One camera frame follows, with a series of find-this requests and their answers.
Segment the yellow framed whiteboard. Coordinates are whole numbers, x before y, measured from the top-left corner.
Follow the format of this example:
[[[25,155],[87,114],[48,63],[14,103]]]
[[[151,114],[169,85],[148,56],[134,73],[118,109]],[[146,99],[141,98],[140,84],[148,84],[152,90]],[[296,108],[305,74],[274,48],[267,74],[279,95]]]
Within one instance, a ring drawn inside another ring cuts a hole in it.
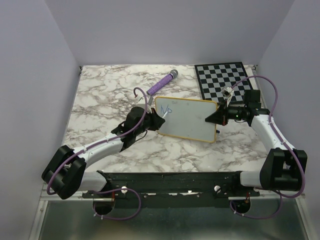
[[[154,100],[156,113],[165,123],[157,131],[163,136],[195,140],[206,143],[216,141],[216,125],[205,118],[216,112],[218,104],[210,100],[157,96]]]

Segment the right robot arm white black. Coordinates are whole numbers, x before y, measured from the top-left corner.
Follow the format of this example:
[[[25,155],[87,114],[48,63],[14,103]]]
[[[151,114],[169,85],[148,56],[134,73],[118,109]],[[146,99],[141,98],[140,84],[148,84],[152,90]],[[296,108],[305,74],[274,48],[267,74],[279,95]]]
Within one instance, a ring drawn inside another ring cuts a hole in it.
[[[244,106],[231,106],[224,100],[214,113],[205,118],[207,123],[222,126],[229,120],[247,122],[268,153],[260,170],[242,171],[238,179],[230,183],[230,191],[236,196],[243,195],[248,187],[296,192],[303,186],[308,156],[287,142],[270,111],[261,107],[260,96],[259,90],[246,90]]]

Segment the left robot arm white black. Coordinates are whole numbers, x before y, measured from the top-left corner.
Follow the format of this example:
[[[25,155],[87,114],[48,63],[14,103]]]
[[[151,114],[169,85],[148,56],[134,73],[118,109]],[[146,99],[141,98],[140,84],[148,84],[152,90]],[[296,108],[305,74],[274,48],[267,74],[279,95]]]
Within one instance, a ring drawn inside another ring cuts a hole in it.
[[[103,158],[120,153],[136,142],[138,135],[157,131],[165,123],[154,108],[145,112],[135,106],[124,122],[106,137],[85,146],[58,148],[41,178],[48,186],[48,194],[57,194],[65,200],[78,191],[92,191],[104,198],[110,194],[111,185],[101,171],[86,172],[86,169]]]

